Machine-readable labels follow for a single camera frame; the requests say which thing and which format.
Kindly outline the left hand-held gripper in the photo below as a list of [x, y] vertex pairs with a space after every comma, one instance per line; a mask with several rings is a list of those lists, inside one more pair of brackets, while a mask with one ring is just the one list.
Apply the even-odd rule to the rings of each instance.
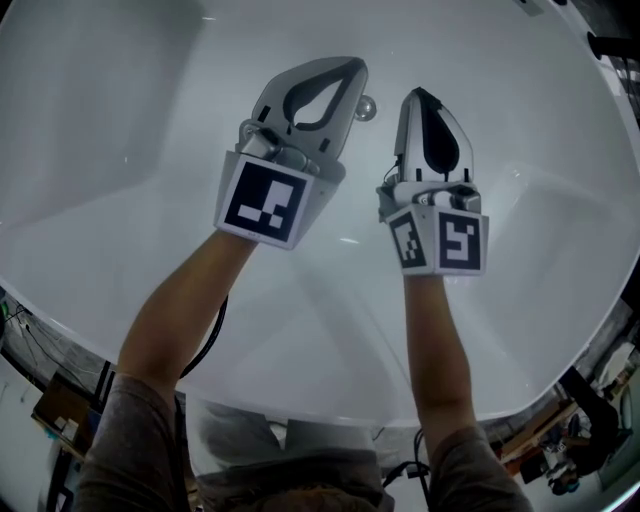
[[[295, 248], [345, 178], [337, 159], [367, 79], [364, 60], [355, 57], [312, 60], [272, 78], [254, 107], [257, 121], [241, 124], [235, 149], [225, 155], [214, 226], [257, 243]], [[296, 113], [334, 84], [320, 118], [296, 123]], [[314, 155], [308, 144], [270, 126], [313, 137], [312, 147], [331, 157]]]

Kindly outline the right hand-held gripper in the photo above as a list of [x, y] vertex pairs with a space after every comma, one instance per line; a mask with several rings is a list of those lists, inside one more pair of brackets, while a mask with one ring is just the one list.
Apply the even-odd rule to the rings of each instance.
[[[405, 276], [481, 276], [489, 217], [473, 183], [473, 149], [444, 104], [418, 87], [403, 100], [394, 154], [399, 176], [376, 189]], [[427, 165], [445, 182], [425, 181]]]

